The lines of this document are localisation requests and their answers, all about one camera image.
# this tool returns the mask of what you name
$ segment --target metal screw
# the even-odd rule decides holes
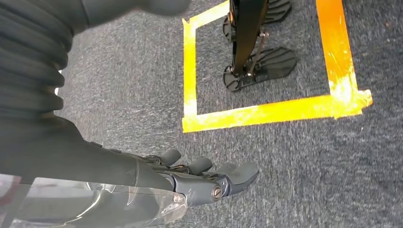
[[[217,201],[221,198],[222,191],[220,186],[215,186],[213,188],[213,191],[211,192],[211,197],[213,198],[214,201]]]
[[[260,37],[268,37],[269,36],[269,32],[262,32],[259,34]]]

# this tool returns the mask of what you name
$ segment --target black mechanical finger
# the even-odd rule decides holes
[[[144,159],[146,160],[146,163],[169,167],[177,162],[181,156],[182,155],[179,151],[171,149],[161,154],[161,156],[148,155],[145,156]]]
[[[222,196],[230,196],[244,191],[259,175],[259,170],[253,163],[244,163],[234,171],[218,174],[216,182],[219,183]]]

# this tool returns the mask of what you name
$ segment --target black foot plate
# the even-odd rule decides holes
[[[245,68],[252,66],[254,57],[246,63]],[[287,48],[279,47],[262,51],[251,74],[235,77],[232,66],[225,68],[223,79],[226,88],[232,92],[271,79],[288,76],[297,65],[295,53]]]
[[[290,0],[269,0],[266,19],[263,24],[270,24],[284,20],[291,11]]]

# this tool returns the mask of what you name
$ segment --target yellow tape square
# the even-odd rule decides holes
[[[372,104],[370,90],[359,91],[355,78],[342,0],[317,0],[330,95],[237,108],[197,115],[196,29],[229,12],[229,0],[187,22],[183,19],[183,132],[198,132],[254,124],[346,117],[362,114]]]

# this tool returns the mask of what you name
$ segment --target gray carpet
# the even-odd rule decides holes
[[[194,1],[189,18],[221,3]],[[230,47],[217,20],[198,30],[200,114],[328,94],[314,0],[294,0],[268,46],[296,51],[287,78],[233,94],[222,84]],[[167,227],[403,227],[403,3],[345,0],[359,89],[374,104],[355,117],[182,133],[181,18],[134,12],[76,37],[63,71],[58,112],[87,140],[126,152],[178,148],[183,162],[201,156],[255,162],[261,174],[244,193],[189,209]]]

